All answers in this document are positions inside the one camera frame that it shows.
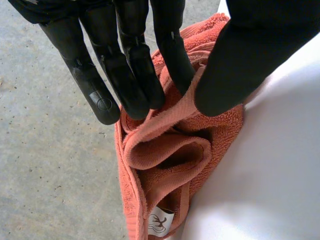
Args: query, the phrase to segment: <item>gray concrete floor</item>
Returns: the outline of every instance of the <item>gray concrete floor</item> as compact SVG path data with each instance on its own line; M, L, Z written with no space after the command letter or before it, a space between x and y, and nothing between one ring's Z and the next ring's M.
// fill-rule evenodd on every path
M187 0L183 27L210 17L218 3ZM150 14L146 40L157 49ZM114 128L96 120L40 28L3 1L0 240L121 239L127 235Z

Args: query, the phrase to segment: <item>towel label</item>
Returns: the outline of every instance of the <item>towel label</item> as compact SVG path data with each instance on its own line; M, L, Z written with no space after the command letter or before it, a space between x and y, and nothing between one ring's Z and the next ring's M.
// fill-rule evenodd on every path
M168 212L157 206L152 210L149 216L148 235L164 237L169 233L175 214Z

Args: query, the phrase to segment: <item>orange towel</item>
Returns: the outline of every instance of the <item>orange towel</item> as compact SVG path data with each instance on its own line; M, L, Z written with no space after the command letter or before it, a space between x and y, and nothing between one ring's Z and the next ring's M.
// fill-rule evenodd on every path
M151 110L144 121L134 121L121 110L120 121L115 125L115 145L131 240L160 240L175 232L187 216L192 196L242 127L242 105L219 116L206 117L194 104L197 82L228 20L224 14L217 13L181 31L197 70L183 97L156 51L152 59L166 95L164 107Z

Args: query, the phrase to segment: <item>white cloth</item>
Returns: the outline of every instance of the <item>white cloth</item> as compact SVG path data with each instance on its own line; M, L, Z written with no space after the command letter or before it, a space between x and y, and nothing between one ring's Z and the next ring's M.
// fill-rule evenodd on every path
M267 82L171 240L320 239L320 34Z

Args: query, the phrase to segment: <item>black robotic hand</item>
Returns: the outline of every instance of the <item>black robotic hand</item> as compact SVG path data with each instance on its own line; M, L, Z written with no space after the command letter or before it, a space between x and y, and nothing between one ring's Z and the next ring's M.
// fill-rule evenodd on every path
M195 73L179 33L185 0L150 1L158 47L170 75L184 93ZM79 20L89 35L99 63L130 117L143 119L149 109L158 109L164 104L164 92L144 37L148 0L9 2L28 21L40 24L103 124L115 123L120 117L120 111L91 60ZM118 44L117 22L124 54Z
M226 0L231 16L195 93L203 114L242 103L264 79L320 32L319 0Z
M41 24L102 123L116 122L120 113L90 59L78 18L127 113L142 119L150 108L162 106L164 93L143 35L148 0L9 1L27 20ZM185 0L150 1L158 47L184 94L195 73L179 35ZM320 31L319 0L227 0L227 5L231 20L195 93L197 108L207 116L241 103ZM125 55L118 45L116 15Z

